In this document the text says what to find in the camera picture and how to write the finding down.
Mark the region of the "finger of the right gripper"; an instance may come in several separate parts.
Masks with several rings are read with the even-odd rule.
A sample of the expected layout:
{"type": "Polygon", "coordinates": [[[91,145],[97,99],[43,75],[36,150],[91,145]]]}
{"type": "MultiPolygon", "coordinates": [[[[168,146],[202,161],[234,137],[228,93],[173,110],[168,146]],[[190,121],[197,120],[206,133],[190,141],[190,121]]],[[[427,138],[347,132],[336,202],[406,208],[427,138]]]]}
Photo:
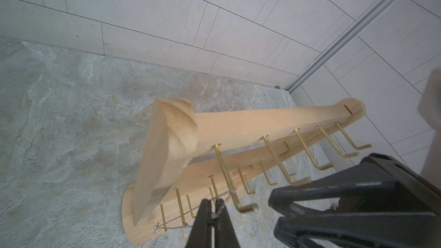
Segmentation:
{"type": "Polygon", "coordinates": [[[302,186],[274,189],[270,208],[287,218],[324,214],[441,214],[441,192],[395,158],[371,153],[351,168],[302,186]]]}
{"type": "Polygon", "coordinates": [[[314,248],[314,239],[344,248],[438,248],[441,219],[429,212],[326,214],[280,218],[274,236],[291,248],[314,248]]]}

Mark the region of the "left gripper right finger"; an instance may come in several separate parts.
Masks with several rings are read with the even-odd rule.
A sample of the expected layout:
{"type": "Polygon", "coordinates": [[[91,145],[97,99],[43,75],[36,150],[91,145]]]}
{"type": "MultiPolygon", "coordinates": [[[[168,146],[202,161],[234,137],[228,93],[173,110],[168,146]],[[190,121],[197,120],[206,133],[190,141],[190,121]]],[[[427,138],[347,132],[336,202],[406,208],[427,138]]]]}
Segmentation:
{"type": "Polygon", "coordinates": [[[215,213],[213,214],[214,245],[216,248],[240,248],[239,241],[234,231],[225,201],[215,201],[215,213]]]}

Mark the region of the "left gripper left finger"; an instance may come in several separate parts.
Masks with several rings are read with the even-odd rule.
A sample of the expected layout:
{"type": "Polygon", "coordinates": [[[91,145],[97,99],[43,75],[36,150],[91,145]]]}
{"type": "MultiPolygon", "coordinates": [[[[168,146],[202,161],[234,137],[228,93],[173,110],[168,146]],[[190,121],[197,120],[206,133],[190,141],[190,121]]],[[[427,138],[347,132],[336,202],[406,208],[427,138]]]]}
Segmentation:
{"type": "Polygon", "coordinates": [[[212,224],[212,203],[203,199],[185,248],[211,248],[212,224]]]}

